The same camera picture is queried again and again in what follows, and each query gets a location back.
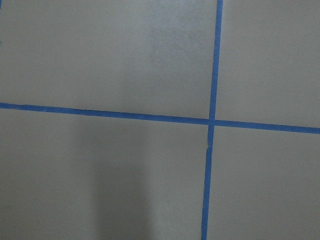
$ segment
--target blue grout line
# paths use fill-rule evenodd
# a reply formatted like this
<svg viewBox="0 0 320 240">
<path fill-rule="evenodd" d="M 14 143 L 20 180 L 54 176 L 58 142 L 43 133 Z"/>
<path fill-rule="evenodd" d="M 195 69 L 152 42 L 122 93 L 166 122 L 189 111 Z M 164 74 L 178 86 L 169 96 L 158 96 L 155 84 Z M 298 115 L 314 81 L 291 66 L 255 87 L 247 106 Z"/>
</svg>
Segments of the blue grout line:
<svg viewBox="0 0 320 240">
<path fill-rule="evenodd" d="M 202 222 L 201 222 L 201 239 L 202 240 L 207 239 L 207 233 L 208 233 L 208 216 L 209 216 L 209 202 L 210 202 L 212 153 L 213 153 L 213 147 L 214 147 L 214 132 L 215 132 L 215 118 L 216 118 L 222 9 L 223 9 L 223 0 L 217 0 L 216 16 L 215 16 L 210 110 L 209 110 L 208 136 L 207 136 L 208 148 L 206 150 L 206 156 L 205 156 L 204 191 L 203 191 Z"/>
<path fill-rule="evenodd" d="M 197 124 L 208 125 L 208 119 L 182 117 L 182 116 L 163 116 L 141 113 L 129 113 L 118 111 L 99 111 L 99 110 L 81 110 L 66 107 L 55 106 L 39 106 L 39 105 L 18 105 L 0 102 L 0 109 L 16 109 L 24 111 L 59 113 L 59 114 L 74 114 L 74 115 L 87 115 L 97 117 L 121 118 L 121 119 L 139 119 L 159 122 L 172 122 L 182 124 Z"/>
<path fill-rule="evenodd" d="M 225 121 L 225 120 L 215 120 L 214 125 L 221 126 L 221 127 L 274 130 L 274 131 L 295 132 L 295 133 L 305 133 L 305 134 L 320 134 L 320 128 L 307 127 L 307 126 L 290 126 L 290 125 L 278 125 L 278 124 L 243 122 L 243 121 Z"/>
</svg>

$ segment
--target tiled floor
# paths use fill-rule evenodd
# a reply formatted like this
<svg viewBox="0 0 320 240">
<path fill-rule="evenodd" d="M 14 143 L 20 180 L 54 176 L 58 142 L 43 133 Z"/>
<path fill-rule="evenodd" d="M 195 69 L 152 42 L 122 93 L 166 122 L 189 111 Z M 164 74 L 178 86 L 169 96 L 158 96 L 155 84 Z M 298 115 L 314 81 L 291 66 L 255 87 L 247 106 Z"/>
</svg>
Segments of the tiled floor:
<svg viewBox="0 0 320 240">
<path fill-rule="evenodd" d="M 320 239 L 319 11 L 4 0 L 0 239 Z"/>
</svg>

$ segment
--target horizontal blue line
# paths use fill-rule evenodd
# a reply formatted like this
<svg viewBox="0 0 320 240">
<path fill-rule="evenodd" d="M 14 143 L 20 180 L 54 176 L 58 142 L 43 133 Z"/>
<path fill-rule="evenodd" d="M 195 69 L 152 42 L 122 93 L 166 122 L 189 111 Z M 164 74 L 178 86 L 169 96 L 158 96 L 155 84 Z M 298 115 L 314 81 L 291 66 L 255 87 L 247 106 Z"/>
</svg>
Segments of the horizontal blue line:
<svg viewBox="0 0 320 240">
<path fill-rule="evenodd" d="M 274 130 L 274 131 L 295 132 L 295 133 L 305 133 L 305 134 L 320 134 L 320 128 L 307 127 L 307 126 L 290 126 L 290 125 L 278 125 L 278 124 L 267 124 L 267 123 L 244 122 L 244 121 L 225 121 L 225 120 L 215 120 L 214 125 L 221 126 L 221 127 Z"/>
<path fill-rule="evenodd" d="M 202 118 L 182 117 L 182 116 L 163 116 L 163 115 L 129 113 L 129 112 L 118 112 L 118 111 L 81 110 L 81 109 L 56 107 L 56 106 L 18 105 L 18 104 L 0 102 L 0 109 L 16 109 L 16 110 L 23 110 L 23 111 L 35 111 L 35 112 L 46 112 L 46 113 L 74 114 L 74 115 L 86 115 L 86 116 L 97 116 L 97 117 L 108 117 L 108 118 L 139 119 L 139 120 L 149 120 L 149 121 L 159 121 L 159 122 L 208 125 L 208 119 L 202 119 Z"/>
</svg>

